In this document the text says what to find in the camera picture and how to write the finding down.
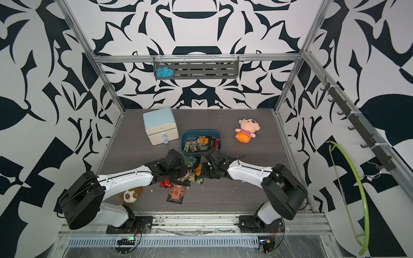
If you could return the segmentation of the small red tea bag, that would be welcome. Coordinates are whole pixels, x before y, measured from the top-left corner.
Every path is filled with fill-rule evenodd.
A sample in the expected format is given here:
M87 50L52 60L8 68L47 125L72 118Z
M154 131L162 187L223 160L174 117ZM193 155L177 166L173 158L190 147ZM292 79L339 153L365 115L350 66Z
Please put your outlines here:
M163 182L160 183L160 187L162 188L171 188L173 186L172 182L168 179L165 179Z

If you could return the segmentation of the green tea bag top pile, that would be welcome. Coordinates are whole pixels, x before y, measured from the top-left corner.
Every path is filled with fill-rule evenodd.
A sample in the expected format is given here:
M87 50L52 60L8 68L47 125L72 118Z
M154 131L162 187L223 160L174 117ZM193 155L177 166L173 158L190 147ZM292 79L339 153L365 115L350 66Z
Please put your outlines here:
M201 157L186 157L185 165L187 167L198 167L201 161Z

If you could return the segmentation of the pink label black tea bag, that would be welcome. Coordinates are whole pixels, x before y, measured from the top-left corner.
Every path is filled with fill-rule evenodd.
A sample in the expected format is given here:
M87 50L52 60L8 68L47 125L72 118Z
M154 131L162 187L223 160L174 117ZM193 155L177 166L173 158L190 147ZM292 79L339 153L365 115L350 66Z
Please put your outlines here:
M185 192L185 186L173 185L168 192L167 202L182 204Z

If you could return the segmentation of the orange label tea bag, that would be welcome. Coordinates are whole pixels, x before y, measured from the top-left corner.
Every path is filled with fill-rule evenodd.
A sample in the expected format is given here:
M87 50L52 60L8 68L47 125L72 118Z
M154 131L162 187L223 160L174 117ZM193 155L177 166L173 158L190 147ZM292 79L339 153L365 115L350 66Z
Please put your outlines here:
M208 136L200 135L197 138L197 144L199 146L210 146L211 138Z

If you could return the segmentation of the teal plastic storage box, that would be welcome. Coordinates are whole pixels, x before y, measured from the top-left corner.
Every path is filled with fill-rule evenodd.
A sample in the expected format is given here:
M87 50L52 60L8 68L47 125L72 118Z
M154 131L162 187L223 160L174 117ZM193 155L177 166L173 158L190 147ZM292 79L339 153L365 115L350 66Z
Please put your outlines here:
M186 156L202 157L211 149L220 150L221 142L216 130L192 130L183 134L181 149Z

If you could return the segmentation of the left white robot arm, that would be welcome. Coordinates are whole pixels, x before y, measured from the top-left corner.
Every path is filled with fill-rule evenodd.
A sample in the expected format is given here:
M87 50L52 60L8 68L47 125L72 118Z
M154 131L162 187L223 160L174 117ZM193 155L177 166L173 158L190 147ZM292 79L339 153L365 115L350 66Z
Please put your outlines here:
M57 215L65 218L71 230L89 224L130 229L136 221L130 208L106 200L127 190L173 181L185 174L185 159L174 149L170 149L165 158L132 170L107 175L85 172L59 196Z

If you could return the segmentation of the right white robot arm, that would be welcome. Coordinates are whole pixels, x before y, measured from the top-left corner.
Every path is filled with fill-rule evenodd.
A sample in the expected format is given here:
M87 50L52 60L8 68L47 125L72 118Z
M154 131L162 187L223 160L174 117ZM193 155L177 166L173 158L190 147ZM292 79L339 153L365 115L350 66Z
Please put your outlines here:
M258 219L269 225L280 218L293 220L308 192L299 180L282 165L262 167L227 157L213 149L205 155L212 168L204 177L239 180L261 188L268 201L257 211Z

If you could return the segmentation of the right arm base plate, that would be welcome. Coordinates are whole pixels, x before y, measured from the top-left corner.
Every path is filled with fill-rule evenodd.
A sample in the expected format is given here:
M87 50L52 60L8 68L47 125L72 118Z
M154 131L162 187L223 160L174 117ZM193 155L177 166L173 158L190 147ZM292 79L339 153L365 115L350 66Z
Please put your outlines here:
M266 224L258 216L239 216L238 227L242 233L280 233L285 227L282 219Z

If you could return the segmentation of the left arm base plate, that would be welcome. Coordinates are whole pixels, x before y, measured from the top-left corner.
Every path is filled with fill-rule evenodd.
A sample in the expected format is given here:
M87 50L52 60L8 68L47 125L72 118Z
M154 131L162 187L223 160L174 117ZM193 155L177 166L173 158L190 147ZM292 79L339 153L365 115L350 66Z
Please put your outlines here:
M114 227L109 225L106 234L132 234L138 232L147 233L152 229L153 216L137 216L129 218L122 226Z

